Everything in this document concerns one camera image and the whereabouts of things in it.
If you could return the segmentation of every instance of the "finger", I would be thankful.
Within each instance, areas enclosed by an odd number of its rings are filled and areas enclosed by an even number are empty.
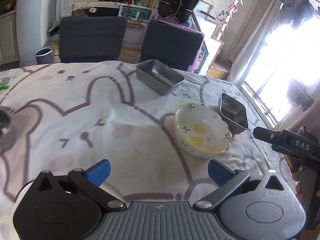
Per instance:
[[[300,203],[303,201],[303,194],[302,193],[297,193],[296,194],[297,199],[299,200]]]
[[[300,179],[299,179],[299,173],[296,172],[296,173],[292,174],[292,179],[293,179],[294,181],[300,181]]]
[[[296,185],[296,192],[297,193],[301,192],[301,183],[300,182]]]

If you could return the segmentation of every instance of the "yellow scalloped rim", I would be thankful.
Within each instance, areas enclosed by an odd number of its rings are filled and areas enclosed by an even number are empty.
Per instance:
[[[176,126],[177,129],[178,129],[178,126],[179,126],[179,125],[178,125],[178,121],[177,121],[177,112],[178,112],[183,106],[186,106],[186,105],[188,105],[188,104],[194,104],[194,105],[197,105],[197,106],[203,106],[203,105],[199,105],[199,104],[193,103],[193,102],[190,102],[190,103],[187,103],[187,104],[184,104],[184,105],[179,106],[179,108],[178,108],[178,109],[175,111],[175,113],[174,113],[174,124],[175,124],[175,126]],[[209,107],[207,107],[207,106],[204,106],[204,107],[208,108],[210,111],[212,111],[213,113],[215,113],[215,114],[217,114],[218,116],[220,116],[220,114],[218,114],[216,111],[211,110]],[[226,124],[227,129],[228,129],[228,131],[230,132],[228,124],[227,124],[225,121],[223,121],[223,122]],[[202,152],[202,153],[206,153],[206,154],[221,154],[221,153],[224,153],[226,150],[228,150],[228,149],[231,147],[231,142],[232,142],[232,133],[230,132],[231,140],[230,140],[230,142],[229,142],[229,147],[226,148],[223,152],[215,153],[215,152],[208,152],[208,151],[204,151],[204,150],[202,150],[202,149],[199,149],[197,146],[193,145],[187,138],[185,138],[185,136],[184,136],[183,134],[181,134],[181,136],[182,136],[182,138],[183,138],[189,145],[191,145],[193,148],[197,149],[198,151],[200,151],[200,152]]]

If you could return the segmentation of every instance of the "triangular cutout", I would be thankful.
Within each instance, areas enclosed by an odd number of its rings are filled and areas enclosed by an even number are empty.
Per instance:
[[[40,186],[37,191],[53,189],[50,180],[47,177],[43,177],[40,183]]]
[[[276,176],[270,176],[265,188],[284,190],[284,187],[282,186],[282,184]]]

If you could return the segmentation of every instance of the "blue gripper pad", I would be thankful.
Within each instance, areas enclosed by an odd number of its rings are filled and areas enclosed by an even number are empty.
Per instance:
[[[98,162],[94,166],[83,172],[83,175],[87,180],[92,182],[96,186],[100,186],[111,173],[111,165],[110,162],[106,159]]]
[[[233,170],[227,166],[217,162],[216,160],[209,161],[208,164],[209,177],[221,187],[234,177]]]

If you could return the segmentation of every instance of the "green packet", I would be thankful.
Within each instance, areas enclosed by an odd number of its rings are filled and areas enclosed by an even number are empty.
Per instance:
[[[14,80],[15,77],[5,77],[0,79],[0,91],[6,90],[10,87],[12,80]]]

